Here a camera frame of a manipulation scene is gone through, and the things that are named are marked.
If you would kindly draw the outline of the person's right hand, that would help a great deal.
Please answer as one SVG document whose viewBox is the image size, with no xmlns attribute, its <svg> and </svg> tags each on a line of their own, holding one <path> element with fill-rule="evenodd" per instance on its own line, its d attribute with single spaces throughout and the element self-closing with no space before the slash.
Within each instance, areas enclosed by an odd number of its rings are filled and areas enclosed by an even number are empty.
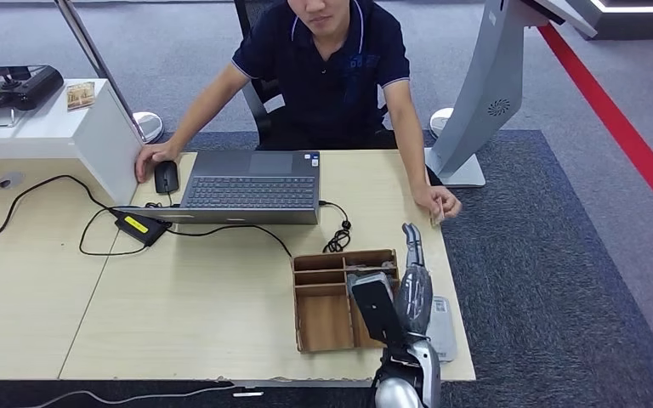
<svg viewBox="0 0 653 408">
<path fill-rule="evenodd" d="M 160 144 L 142 146 L 134 163 L 135 178 L 139 184 L 145 183 L 150 172 L 161 162 L 175 161 L 184 148 L 184 144 L 169 140 Z"/>
</svg>

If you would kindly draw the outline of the person's left hand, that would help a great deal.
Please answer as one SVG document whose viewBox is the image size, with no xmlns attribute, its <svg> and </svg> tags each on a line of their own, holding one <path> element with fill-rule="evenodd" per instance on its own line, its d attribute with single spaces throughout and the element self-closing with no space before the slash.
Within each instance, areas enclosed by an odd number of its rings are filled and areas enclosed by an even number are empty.
<svg viewBox="0 0 653 408">
<path fill-rule="evenodd" d="M 444 186 L 417 187 L 412 190 L 412 198 L 437 224 L 455 218 L 462 210 L 462 203 Z"/>
</svg>

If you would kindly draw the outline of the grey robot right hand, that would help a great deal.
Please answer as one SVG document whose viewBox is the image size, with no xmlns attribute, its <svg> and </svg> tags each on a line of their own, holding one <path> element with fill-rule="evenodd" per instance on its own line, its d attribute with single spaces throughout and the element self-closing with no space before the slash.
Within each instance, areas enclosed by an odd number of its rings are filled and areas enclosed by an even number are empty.
<svg viewBox="0 0 653 408">
<path fill-rule="evenodd" d="M 422 237 L 412 223 L 404 223 L 406 236 L 406 269 L 394 305 L 402 329 L 414 337 L 426 337 L 434 297 L 429 270 L 425 266 Z"/>
</svg>

